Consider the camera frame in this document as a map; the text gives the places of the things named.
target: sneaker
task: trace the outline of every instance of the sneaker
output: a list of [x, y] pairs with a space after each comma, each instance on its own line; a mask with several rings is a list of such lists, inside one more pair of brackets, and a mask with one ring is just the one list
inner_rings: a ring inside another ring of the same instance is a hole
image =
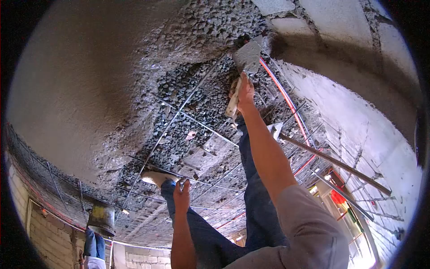
[[150, 184], [155, 184], [159, 188], [161, 188], [161, 185], [167, 179], [171, 179], [175, 183], [178, 182], [178, 180], [179, 180], [179, 178], [177, 176], [174, 176], [172, 174], [159, 173], [159, 172], [154, 172], [154, 171], [142, 172], [142, 174], [140, 174], [140, 178], [142, 179], [142, 181], [144, 181], [146, 183], [150, 183]]

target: trowel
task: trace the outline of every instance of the trowel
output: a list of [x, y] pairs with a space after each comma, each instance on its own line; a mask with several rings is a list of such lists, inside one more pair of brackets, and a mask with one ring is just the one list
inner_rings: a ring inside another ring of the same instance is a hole
[[[258, 36], [251, 41], [248, 41], [243, 45], [240, 49], [238, 49], [235, 53], [233, 53], [232, 58], [236, 63], [236, 68], [241, 74], [242, 72], [246, 73], [246, 77], [248, 78], [249, 74], [255, 74], [258, 71], [258, 65], [260, 62], [260, 53], [261, 53], [261, 42], [262, 36]], [[233, 119], [233, 123], [236, 120], [238, 110], [237, 103], [239, 102], [239, 89], [242, 83], [248, 83], [247, 81], [242, 82], [241, 77], [239, 77], [237, 84], [235, 86], [234, 94], [232, 95], [230, 102], [228, 103], [227, 109], [225, 110], [224, 115]]]

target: jeans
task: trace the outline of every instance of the jeans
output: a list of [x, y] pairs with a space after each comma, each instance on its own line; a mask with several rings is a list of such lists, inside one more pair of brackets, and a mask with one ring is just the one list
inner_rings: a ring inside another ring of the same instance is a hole
[[[262, 247], [289, 246], [282, 232], [276, 209], [267, 189], [261, 182], [251, 155], [248, 130], [242, 117], [236, 121], [242, 131], [239, 151], [245, 170], [247, 187], [244, 200], [246, 206], [246, 244], [240, 247], [225, 238], [191, 208], [187, 212], [188, 225], [194, 243], [198, 268], [224, 268], [238, 258]], [[161, 195], [167, 201], [170, 217], [175, 221], [173, 191], [175, 183], [166, 180], [161, 185]]]
[[104, 260], [105, 248], [103, 237], [87, 228], [85, 230], [85, 245], [83, 247], [84, 256], [97, 257]]

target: person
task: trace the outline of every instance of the person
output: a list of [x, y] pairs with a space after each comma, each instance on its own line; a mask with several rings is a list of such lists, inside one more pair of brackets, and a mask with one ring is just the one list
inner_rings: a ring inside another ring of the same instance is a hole
[[254, 105], [251, 80], [245, 73], [241, 79], [237, 128], [248, 183], [245, 246], [229, 241], [190, 208], [189, 180], [181, 188], [178, 178], [151, 172], [142, 179], [161, 188], [173, 220], [172, 268], [347, 268], [348, 242], [340, 226], [298, 185]]
[[87, 227], [83, 253], [82, 250], [79, 250], [79, 269], [84, 269], [85, 264], [87, 269], [106, 269], [105, 248], [104, 238]]

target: metal bucket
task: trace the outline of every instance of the metal bucket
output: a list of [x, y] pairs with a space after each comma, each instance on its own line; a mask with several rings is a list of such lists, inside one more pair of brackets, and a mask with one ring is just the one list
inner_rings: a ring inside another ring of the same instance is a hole
[[115, 236], [115, 208], [108, 204], [94, 203], [87, 226], [103, 236]]

